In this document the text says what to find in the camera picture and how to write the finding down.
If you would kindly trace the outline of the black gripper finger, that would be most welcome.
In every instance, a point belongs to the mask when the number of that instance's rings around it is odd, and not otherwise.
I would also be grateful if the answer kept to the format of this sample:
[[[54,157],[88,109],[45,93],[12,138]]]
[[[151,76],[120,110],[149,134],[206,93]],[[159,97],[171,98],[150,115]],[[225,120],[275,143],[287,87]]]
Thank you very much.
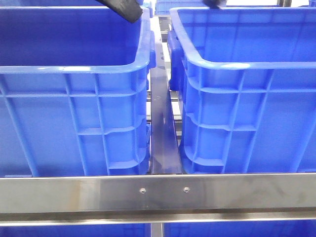
[[[220,9],[227,4],[227,0],[203,0],[202,2],[210,9]]]
[[[129,23],[140,19],[143,10],[136,0],[98,0],[102,5],[110,8]]]

